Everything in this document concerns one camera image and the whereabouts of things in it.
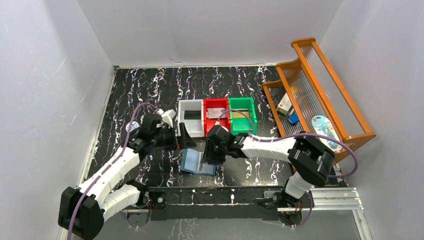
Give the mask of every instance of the white circular sticker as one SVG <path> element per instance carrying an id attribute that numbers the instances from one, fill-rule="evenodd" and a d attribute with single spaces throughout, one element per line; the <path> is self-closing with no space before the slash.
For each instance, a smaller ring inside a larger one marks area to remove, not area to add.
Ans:
<path id="1" fill-rule="evenodd" d="M 140 124 L 138 122 L 136 122 L 136 121 L 133 121 L 132 122 L 132 126 L 131 126 L 131 131 L 134 130 L 134 129 L 136 129 L 136 128 L 138 128 L 138 127 L 140 127 Z M 126 124 L 125 130 L 127 132 L 128 132 L 128 128 L 130 128 L 130 123 L 127 123 Z"/>

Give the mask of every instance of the blue object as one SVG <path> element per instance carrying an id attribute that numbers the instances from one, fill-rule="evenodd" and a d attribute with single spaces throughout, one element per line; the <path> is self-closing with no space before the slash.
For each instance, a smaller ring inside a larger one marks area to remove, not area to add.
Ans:
<path id="1" fill-rule="evenodd" d="M 291 124 L 295 125 L 295 124 L 297 124 L 299 122 L 299 117 L 298 117 L 298 115 L 296 113 L 293 113 L 292 115 L 290 115 L 288 117 L 288 121 Z"/>
<path id="2" fill-rule="evenodd" d="M 182 152 L 180 169 L 192 174 L 214 176 L 217 170 L 216 164 L 201 163 L 203 152 L 188 148 Z"/>

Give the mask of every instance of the gray floor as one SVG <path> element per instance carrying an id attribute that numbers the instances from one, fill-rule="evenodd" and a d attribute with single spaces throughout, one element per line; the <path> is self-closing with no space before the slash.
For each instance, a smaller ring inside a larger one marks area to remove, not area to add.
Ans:
<path id="1" fill-rule="evenodd" d="M 96 240 L 358 240 L 352 211 L 314 211 L 307 224 L 295 231 L 279 222 L 261 219 L 177 219 L 150 221 L 139 231 L 129 228 L 116 214 L 103 226 Z"/>

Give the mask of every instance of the green bin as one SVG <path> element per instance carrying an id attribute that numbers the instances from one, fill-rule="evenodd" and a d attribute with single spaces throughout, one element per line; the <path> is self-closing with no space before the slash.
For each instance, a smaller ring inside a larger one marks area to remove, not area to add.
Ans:
<path id="1" fill-rule="evenodd" d="M 258 120 L 256 119 L 255 104 L 251 97 L 232 97 L 228 99 L 229 109 L 241 110 L 242 112 L 248 112 L 248 116 L 254 124 L 254 131 L 252 134 L 256 134 Z M 241 114 L 236 112 L 229 112 L 229 119 L 231 122 L 231 133 L 236 135 L 239 133 L 247 133 L 249 129 L 252 129 L 252 125 L 248 119 L 243 117 Z"/>

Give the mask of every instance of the black marble tabletop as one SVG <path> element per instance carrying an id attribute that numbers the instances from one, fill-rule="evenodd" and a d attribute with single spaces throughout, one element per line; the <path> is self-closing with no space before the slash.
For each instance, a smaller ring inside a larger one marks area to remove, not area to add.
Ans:
<path id="1" fill-rule="evenodd" d="M 256 106 L 257 135 L 278 136 L 278 130 L 262 91 L 262 83 L 278 80 L 274 66 L 185 67 L 118 69 L 88 176 L 97 172 L 120 146 L 126 125 L 139 102 L 164 111 L 178 111 L 178 101 L 252 97 Z M 143 109 L 137 122 L 143 118 Z M 197 140 L 197 150 L 205 141 Z M 155 150 L 124 181 L 136 179 L 149 187 L 283 186 L 293 175 L 286 162 L 268 158 L 233 159 L 217 167 L 215 176 L 181 172 L 181 150 Z"/>

